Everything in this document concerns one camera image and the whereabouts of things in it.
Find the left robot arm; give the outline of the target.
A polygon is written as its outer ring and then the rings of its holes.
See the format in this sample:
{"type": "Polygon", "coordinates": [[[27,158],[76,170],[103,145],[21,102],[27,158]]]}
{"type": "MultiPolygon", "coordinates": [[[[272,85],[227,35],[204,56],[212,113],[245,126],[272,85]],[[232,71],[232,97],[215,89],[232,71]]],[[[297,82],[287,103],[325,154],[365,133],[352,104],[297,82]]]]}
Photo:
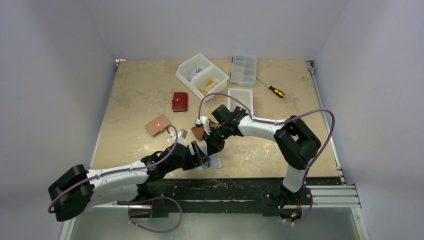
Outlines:
{"type": "Polygon", "coordinates": [[[194,169],[210,161],[207,147],[195,141],[189,145],[173,143],[133,163],[108,169],[71,167],[48,187],[51,203],[48,213],[58,222],[75,218],[88,207],[109,202],[146,203],[149,191],[143,185],[159,181],[174,170],[194,169]]]}

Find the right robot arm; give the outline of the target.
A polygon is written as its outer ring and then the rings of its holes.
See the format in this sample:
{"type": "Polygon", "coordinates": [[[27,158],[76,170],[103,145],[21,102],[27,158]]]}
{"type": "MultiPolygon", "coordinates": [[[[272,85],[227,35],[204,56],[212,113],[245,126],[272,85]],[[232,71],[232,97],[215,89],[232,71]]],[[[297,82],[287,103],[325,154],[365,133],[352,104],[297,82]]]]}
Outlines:
{"type": "Polygon", "coordinates": [[[288,164],[280,196],[288,204],[300,198],[307,167],[321,147],[321,141],[301,119],[293,115],[290,122],[285,123],[254,118],[246,109],[236,107],[230,111],[225,105],[216,108],[212,115],[216,123],[205,116],[195,120],[195,125],[204,130],[202,137],[209,156],[222,151],[226,139],[231,136],[275,142],[288,164]]]}

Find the silver credit card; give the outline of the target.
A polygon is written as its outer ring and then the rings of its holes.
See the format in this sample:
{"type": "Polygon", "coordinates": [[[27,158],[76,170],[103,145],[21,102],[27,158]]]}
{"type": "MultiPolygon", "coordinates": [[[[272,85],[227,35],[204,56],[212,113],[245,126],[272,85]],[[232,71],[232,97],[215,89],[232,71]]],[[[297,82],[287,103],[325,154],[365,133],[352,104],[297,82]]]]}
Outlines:
{"type": "Polygon", "coordinates": [[[204,69],[201,66],[197,66],[196,68],[194,68],[192,71],[190,71],[187,74],[187,80],[190,82],[193,77],[195,77],[197,74],[199,74],[200,72],[202,72],[204,69]]]}

